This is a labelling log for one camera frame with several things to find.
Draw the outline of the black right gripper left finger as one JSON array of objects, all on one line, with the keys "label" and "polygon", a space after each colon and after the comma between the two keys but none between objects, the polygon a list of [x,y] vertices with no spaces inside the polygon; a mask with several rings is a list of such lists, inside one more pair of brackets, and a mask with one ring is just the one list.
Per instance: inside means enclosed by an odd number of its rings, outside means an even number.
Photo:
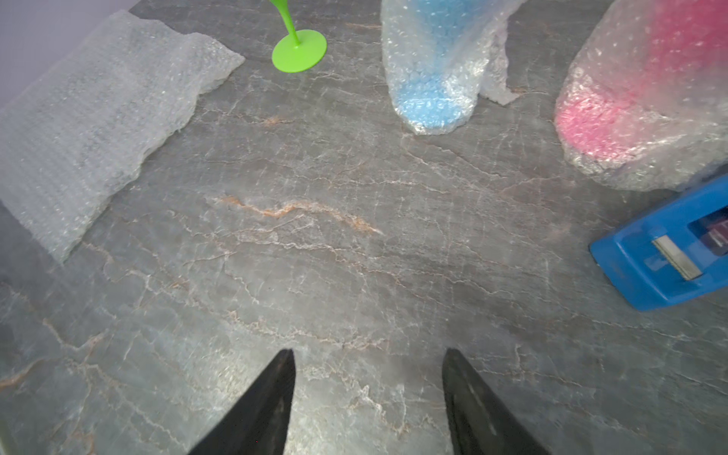
[{"label": "black right gripper left finger", "polygon": [[295,383],[294,351],[284,349],[193,447],[191,454],[283,455]]}]

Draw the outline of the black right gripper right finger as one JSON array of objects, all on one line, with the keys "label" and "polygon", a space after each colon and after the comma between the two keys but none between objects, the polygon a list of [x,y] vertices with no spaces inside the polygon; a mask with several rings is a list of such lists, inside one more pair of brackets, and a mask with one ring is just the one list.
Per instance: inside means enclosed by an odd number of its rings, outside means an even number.
[{"label": "black right gripper right finger", "polygon": [[442,365],[444,398],[455,455],[547,454],[457,349]]}]

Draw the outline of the blue tape dispenser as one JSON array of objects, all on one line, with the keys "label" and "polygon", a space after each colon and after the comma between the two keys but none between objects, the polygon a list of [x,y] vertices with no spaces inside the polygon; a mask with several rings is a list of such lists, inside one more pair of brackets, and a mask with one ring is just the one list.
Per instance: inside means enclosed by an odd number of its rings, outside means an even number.
[{"label": "blue tape dispenser", "polygon": [[591,243],[589,251],[640,311],[726,288],[727,176],[680,193]]}]

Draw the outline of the pink plastic wine glass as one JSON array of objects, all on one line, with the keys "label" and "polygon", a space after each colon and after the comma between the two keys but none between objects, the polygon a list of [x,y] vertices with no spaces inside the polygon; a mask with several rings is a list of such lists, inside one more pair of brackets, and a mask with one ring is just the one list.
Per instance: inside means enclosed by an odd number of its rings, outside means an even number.
[{"label": "pink plastic wine glass", "polygon": [[566,147],[599,161],[727,123],[727,4],[615,1],[555,109]]}]

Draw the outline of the blue plastic wine glass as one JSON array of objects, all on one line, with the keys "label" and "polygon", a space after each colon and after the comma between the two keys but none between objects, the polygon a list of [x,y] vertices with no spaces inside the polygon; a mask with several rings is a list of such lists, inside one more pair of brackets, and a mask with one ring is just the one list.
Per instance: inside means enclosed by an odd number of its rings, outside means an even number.
[{"label": "blue plastic wine glass", "polygon": [[489,10],[487,1],[402,1],[387,41],[395,111],[415,131],[432,134],[464,117],[447,86],[457,47]]}]

